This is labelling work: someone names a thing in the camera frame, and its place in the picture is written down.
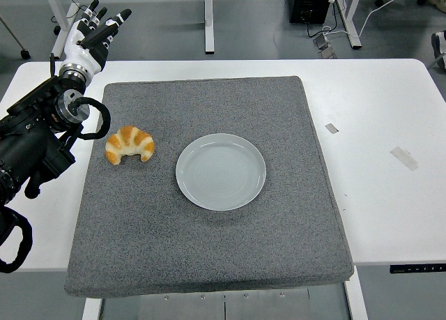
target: gray floor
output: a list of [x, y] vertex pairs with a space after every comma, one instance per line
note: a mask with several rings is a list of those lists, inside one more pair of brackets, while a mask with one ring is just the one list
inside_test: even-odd
[[[92, 0], [75, 1], [88, 4]], [[376, 8], [374, 1], [360, 0], [354, 19], [358, 30]], [[68, 9], [70, 1], [63, 2]], [[109, 60], [318, 58], [306, 26], [288, 23], [284, 0], [213, 0], [213, 55], [204, 52], [203, 0], [101, 0], [101, 4], [110, 15], [124, 8], [133, 11], [111, 44]], [[0, 16], [29, 50], [29, 61], [48, 59], [56, 36], [47, 0], [0, 0]], [[335, 25], [331, 13], [326, 24]], [[342, 29], [339, 16], [337, 26]], [[310, 26], [310, 33], [320, 28]], [[362, 49], [351, 49], [344, 33], [328, 38], [340, 59], [414, 58], [428, 65], [433, 61], [431, 34], [444, 29], [446, 15], [433, 6], [396, 0], [369, 18], [361, 36]], [[0, 97], [23, 63], [20, 47], [0, 25]], [[437, 67], [429, 72], [445, 97], [446, 74]], [[359, 274], [370, 319], [446, 319], [441, 298], [446, 289], [444, 274], [390, 275], [388, 267], [364, 267]], [[64, 295], [63, 278], [48, 273], [0, 276], [0, 319], [79, 319], [83, 300]], [[327, 301], [316, 307], [314, 319], [330, 319], [330, 312], [343, 306], [341, 292], [332, 290], [318, 290]], [[331, 319], [344, 319], [344, 315], [331, 315]]]

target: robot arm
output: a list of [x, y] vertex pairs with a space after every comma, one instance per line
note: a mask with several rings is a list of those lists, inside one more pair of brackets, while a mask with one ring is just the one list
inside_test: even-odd
[[[99, 139], [110, 127], [108, 109], [83, 94], [93, 76], [104, 69], [109, 45], [131, 11], [126, 9], [101, 25], [107, 9], [93, 16], [98, 4], [93, 1], [70, 30], [59, 76], [54, 74], [52, 56], [51, 77], [11, 106], [0, 120], [0, 245], [16, 226], [23, 235], [17, 258], [10, 264], [0, 260], [0, 272], [17, 270], [32, 246], [27, 219], [4, 205], [28, 179], [24, 193], [36, 198], [42, 183], [59, 177], [75, 162], [70, 149], [76, 139]], [[82, 121], [89, 116], [89, 105], [100, 111], [103, 124], [97, 133], [83, 134]]]

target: white robotic hand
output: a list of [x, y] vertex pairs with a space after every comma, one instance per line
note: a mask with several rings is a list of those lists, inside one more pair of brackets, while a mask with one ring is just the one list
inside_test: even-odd
[[86, 87], [91, 83], [93, 76], [104, 69], [109, 45], [118, 33], [120, 25], [132, 13], [130, 9], [125, 9], [100, 25], [107, 9], [102, 8], [94, 16], [93, 11], [98, 4], [99, 1], [94, 0], [81, 19], [73, 24], [64, 48], [66, 60], [59, 71], [60, 76], [82, 80]]

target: black computer tower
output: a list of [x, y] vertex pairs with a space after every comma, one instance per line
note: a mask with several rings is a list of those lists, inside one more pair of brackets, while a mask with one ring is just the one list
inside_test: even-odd
[[327, 17], [328, 0], [288, 0], [290, 22], [323, 24]]

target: chair wheel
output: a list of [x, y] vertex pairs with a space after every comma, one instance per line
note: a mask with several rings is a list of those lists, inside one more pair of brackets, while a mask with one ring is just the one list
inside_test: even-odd
[[29, 55], [29, 52], [27, 50], [22, 50], [20, 52], [20, 55], [22, 55], [22, 59], [27, 60], [31, 58], [31, 55]]
[[418, 5], [424, 5], [426, 3], [426, 0], [417, 0]]

